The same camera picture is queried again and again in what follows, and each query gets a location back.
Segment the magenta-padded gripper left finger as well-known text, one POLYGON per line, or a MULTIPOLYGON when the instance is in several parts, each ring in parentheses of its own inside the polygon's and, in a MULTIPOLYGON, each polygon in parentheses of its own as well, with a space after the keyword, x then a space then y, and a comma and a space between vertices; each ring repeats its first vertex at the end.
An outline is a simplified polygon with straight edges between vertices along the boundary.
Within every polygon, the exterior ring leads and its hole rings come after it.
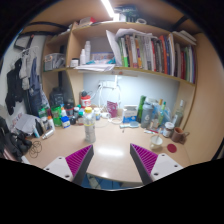
POLYGON ((88 145, 67 157, 57 157, 44 170, 81 185, 93 155, 93 146, 88 145))

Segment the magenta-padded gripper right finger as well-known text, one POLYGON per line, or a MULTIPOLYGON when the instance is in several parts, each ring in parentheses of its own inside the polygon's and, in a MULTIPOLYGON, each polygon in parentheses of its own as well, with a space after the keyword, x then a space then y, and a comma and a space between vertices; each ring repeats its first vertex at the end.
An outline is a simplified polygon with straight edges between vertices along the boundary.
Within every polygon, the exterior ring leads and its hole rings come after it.
POLYGON ((130 155, 135 163, 139 181, 133 186, 145 186, 182 169, 182 166, 166 153, 156 153, 131 143, 130 155))

